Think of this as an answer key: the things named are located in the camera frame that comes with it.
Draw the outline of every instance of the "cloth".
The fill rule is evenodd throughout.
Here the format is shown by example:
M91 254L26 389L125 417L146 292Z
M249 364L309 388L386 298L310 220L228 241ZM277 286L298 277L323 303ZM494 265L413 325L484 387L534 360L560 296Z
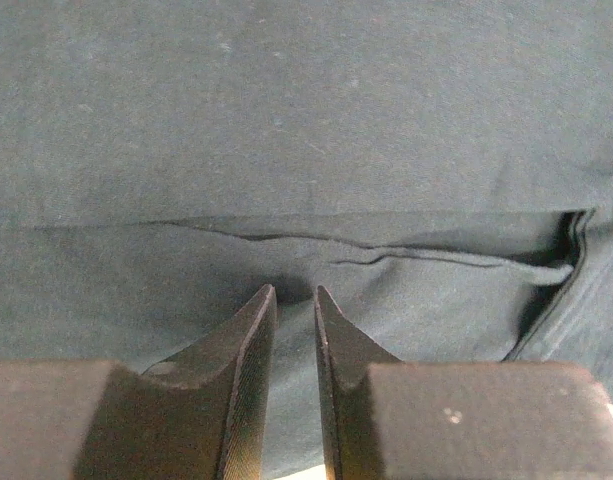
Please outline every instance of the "cloth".
M613 0L0 0L0 359L142 371L267 282L265 478L321 463L318 283L613 398Z

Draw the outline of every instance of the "fabric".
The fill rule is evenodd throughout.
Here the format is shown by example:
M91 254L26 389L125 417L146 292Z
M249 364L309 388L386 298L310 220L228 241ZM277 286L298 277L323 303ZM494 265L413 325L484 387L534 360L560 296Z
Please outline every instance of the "fabric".
M0 0L0 359L142 371L267 282L265 478L322 461L320 283L613 399L613 0Z

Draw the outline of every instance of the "black cloth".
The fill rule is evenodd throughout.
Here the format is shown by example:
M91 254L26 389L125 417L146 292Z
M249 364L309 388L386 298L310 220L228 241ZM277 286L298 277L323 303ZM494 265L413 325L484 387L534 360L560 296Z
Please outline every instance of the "black cloth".
M613 0L0 1L0 359L142 371L267 282L266 478L322 459L319 283L613 398Z

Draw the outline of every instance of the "garment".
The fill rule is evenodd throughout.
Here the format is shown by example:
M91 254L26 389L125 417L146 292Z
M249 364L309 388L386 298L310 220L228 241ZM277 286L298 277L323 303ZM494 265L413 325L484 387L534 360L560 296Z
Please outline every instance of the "garment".
M0 358L142 371L267 282L267 478L321 463L320 283L613 397L613 0L0 1Z

